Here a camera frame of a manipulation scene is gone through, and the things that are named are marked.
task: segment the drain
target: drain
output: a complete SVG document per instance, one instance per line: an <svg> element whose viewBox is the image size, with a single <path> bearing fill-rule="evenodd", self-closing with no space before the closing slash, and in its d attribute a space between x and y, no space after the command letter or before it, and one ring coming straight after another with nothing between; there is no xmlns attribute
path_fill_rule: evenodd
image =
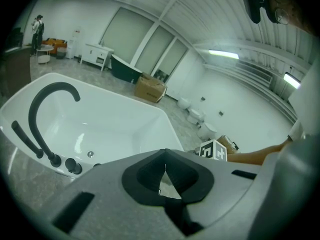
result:
<svg viewBox="0 0 320 240"><path fill-rule="evenodd" d="M88 157L93 158L95 153L93 151L89 151L87 155Z"/></svg>

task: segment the wooden cabinet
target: wooden cabinet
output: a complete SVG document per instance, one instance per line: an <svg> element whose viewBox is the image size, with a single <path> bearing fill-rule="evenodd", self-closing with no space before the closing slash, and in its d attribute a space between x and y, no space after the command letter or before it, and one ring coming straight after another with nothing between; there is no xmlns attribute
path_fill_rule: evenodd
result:
<svg viewBox="0 0 320 240"><path fill-rule="evenodd" d="M82 61L89 62L101 67L101 71L104 70L105 65L108 65L108 61L110 59L109 53L112 54L114 50L103 47L99 44L88 44L86 43L81 57Z"/></svg>

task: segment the black knob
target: black knob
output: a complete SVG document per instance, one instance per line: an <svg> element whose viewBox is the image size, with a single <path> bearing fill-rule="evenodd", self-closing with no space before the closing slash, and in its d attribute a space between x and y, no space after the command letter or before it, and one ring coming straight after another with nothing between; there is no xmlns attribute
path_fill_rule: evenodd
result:
<svg viewBox="0 0 320 240"><path fill-rule="evenodd" d="M82 167L79 163L77 163L73 158L68 158L65 161L65 167L68 169L70 173L80 174L82 172Z"/></svg>

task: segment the small round table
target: small round table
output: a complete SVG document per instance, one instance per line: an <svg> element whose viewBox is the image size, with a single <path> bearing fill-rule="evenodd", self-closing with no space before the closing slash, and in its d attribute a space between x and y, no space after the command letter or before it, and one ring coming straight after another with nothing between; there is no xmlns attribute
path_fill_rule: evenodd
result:
<svg viewBox="0 0 320 240"><path fill-rule="evenodd" d="M52 45L41 45L40 49L36 49L36 57L39 64L48 63L50 61L50 52L54 49ZM46 55L38 56L38 52L46 52Z"/></svg>

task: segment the ceiling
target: ceiling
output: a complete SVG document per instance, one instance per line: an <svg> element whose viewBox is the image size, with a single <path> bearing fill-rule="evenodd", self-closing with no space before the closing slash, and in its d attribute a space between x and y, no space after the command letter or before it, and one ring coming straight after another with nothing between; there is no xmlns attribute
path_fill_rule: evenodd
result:
<svg viewBox="0 0 320 240"><path fill-rule="evenodd" d="M288 103L294 88L285 72L302 80L319 53L318 39L291 25L273 24L261 9L251 22L242 0L115 0L142 9L178 32L204 59L204 66L237 81L297 117ZM210 55L233 52L239 60Z"/></svg>

